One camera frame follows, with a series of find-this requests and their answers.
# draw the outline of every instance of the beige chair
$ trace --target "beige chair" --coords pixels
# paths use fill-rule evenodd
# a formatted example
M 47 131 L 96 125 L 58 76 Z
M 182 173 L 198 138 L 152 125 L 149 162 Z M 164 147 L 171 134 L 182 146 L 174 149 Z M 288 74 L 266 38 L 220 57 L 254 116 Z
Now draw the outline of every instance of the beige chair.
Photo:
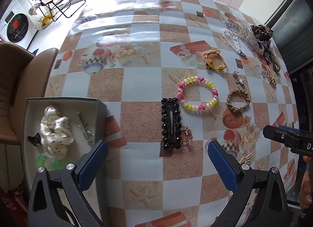
M 43 97 L 58 49 L 37 56 L 0 43 L 0 186 L 14 189 L 23 180 L 20 145 L 26 99 Z

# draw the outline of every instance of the yellow bead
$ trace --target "yellow bead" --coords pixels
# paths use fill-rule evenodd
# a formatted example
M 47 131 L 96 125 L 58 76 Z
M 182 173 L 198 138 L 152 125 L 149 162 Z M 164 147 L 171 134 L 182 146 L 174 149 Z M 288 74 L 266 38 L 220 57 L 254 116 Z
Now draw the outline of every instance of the yellow bead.
M 219 66 L 219 71 L 223 72 L 225 70 L 224 66 Z

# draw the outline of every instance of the silver necklace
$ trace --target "silver necklace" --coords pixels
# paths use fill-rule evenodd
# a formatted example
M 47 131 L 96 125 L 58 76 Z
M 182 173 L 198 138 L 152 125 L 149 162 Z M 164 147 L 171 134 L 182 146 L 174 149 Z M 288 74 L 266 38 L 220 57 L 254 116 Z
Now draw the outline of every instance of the silver necklace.
M 225 32 L 228 32 L 228 33 L 230 34 L 230 36 L 236 41 L 236 43 L 237 43 L 237 48 L 236 48 L 232 43 L 230 43 L 230 42 L 228 41 L 228 39 L 226 38 Z M 235 36 L 232 31 L 230 31 L 230 30 L 227 29 L 227 28 L 224 28 L 224 29 L 222 30 L 222 35 L 223 35 L 225 41 L 227 42 L 227 44 L 228 44 L 238 55 L 240 55 L 240 56 L 242 56 L 243 58 L 247 59 L 247 56 L 246 56 L 246 55 L 242 52 L 242 50 L 240 49 L 238 37 Z

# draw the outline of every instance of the pink and yellow beaded bracelet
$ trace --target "pink and yellow beaded bracelet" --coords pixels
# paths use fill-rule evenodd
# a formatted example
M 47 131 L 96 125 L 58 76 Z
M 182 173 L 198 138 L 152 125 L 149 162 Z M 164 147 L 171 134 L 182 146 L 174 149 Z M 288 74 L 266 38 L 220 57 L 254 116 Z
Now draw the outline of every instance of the pink and yellow beaded bracelet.
M 208 86 L 209 89 L 212 90 L 213 92 L 213 99 L 209 102 L 207 102 L 206 104 L 200 104 L 197 106 L 191 105 L 189 103 L 186 102 L 184 95 L 183 95 L 183 90 L 185 88 L 185 86 L 189 83 L 193 83 L 193 82 L 198 82 L 198 83 L 203 83 L 205 85 Z M 204 77 L 200 77 L 200 76 L 191 76 L 188 77 L 187 79 L 184 79 L 178 86 L 177 89 L 177 98 L 179 100 L 179 102 L 185 107 L 185 109 L 187 110 L 198 110 L 198 111 L 203 111 L 203 110 L 208 110 L 210 107 L 214 106 L 217 103 L 217 99 L 219 97 L 219 94 L 217 93 L 216 87 L 214 86 L 214 84 L 205 79 Z

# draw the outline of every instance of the black hair clip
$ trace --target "black hair clip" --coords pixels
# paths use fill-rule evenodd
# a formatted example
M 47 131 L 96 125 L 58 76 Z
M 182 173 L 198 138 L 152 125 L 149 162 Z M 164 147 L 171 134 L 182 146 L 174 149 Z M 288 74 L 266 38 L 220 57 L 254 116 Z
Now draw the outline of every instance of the black hair clip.
M 163 98 L 162 107 L 162 134 L 163 149 L 180 148 L 181 128 L 180 111 L 177 98 Z

